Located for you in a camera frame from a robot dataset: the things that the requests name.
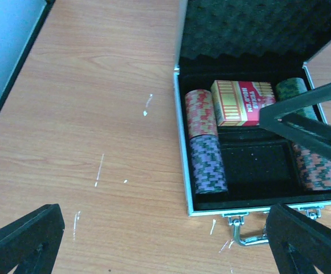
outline poker chip case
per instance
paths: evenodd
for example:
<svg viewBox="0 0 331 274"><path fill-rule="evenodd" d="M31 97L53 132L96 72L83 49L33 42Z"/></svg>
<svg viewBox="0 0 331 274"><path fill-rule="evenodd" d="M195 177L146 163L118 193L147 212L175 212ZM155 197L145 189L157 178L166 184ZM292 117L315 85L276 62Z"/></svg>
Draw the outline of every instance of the poker chip case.
<svg viewBox="0 0 331 274"><path fill-rule="evenodd" d="M189 216L221 214L241 245L244 217L284 203L314 218L331 205L331 190L306 191L293 143L259 126L217 127L227 192L199 194L191 160L185 96L210 90L214 80L278 83L302 78L314 89L308 61L331 41L331 0L180 0L174 90ZM320 105L313 106L326 122Z"/></svg>

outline foam lining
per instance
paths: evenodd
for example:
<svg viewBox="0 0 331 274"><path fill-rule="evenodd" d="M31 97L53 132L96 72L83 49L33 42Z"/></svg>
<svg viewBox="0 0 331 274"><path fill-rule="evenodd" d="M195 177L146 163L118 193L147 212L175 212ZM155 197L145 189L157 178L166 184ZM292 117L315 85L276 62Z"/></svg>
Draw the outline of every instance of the foam lining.
<svg viewBox="0 0 331 274"><path fill-rule="evenodd" d="M312 56L331 40L331 0L189 0L181 57Z"/></svg>

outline red label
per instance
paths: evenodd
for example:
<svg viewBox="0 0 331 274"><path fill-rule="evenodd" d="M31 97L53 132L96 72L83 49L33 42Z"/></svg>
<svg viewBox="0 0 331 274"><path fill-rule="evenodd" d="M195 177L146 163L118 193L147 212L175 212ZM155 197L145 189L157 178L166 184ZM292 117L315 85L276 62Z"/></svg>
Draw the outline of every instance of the red label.
<svg viewBox="0 0 331 274"><path fill-rule="evenodd" d="M241 96L243 98L245 112L248 117L248 124L259 124L259 111L261 108L275 103L272 96L263 96L259 88L253 82L238 82Z"/></svg>

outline case lid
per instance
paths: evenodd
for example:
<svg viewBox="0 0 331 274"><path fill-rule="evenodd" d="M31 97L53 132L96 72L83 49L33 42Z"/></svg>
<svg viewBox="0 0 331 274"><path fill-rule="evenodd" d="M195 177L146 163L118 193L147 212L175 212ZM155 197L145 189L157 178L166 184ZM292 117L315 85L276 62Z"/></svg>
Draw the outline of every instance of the case lid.
<svg viewBox="0 0 331 274"><path fill-rule="evenodd" d="M331 0L181 0L176 67L310 59L331 41Z"/></svg>

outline tabletop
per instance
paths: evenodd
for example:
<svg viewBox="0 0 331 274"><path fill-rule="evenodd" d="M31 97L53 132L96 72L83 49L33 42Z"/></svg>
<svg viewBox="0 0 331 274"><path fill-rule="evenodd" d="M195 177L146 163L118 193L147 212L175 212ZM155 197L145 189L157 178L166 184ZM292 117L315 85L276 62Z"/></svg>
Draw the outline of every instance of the tabletop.
<svg viewBox="0 0 331 274"><path fill-rule="evenodd" d="M268 245L239 247L221 216L187 216L177 12L177 0L56 0L1 111L0 228L60 204L53 273L277 273ZM331 82L331 44L309 69ZM331 228L331 206L318 221Z"/></svg>

